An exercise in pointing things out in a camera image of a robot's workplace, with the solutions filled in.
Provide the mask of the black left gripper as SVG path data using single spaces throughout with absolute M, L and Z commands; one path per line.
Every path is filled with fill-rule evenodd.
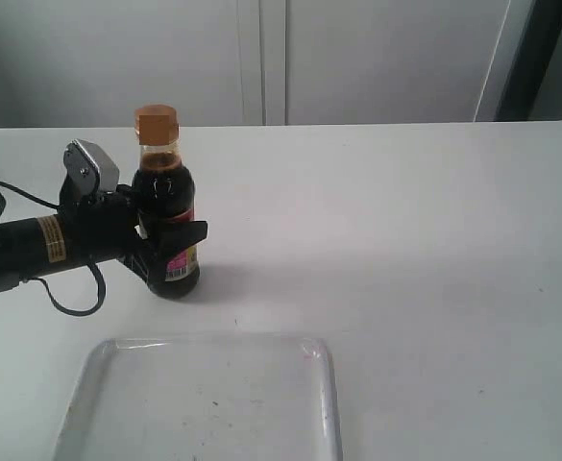
M 157 243 L 136 230 L 139 195 L 120 183 L 111 193 L 78 198 L 64 179 L 58 218 L 64 237 L 63 270 L 116 259 L 152 287 L 162 281 L 161 262 L 199 244 L 208 237 L 207 221 L 188 221 L 160 227 Z

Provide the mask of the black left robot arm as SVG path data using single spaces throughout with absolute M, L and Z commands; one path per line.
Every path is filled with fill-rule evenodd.
M 0 196 L 0 217 L 7 201 Z M 65 180 L 53 214 L 37 218 L 0 221 L 0 293 L 20 283 L 43 282 L 45 276 L 80 267 L 90 270 L 97 283 L 96 304 L 74 310 L 53 301 L 60 312 L 85 317 L 101 308 L 107 286 L 99 263 L 117 259 L 147 285 L 164 278 L 174 255 L 205 240 L 205 221 L 163 226 L 160 234 L 143 238 L 137 232 L 137 200 L 133 190 L 120 184 L 112 192 L 81 194 Z

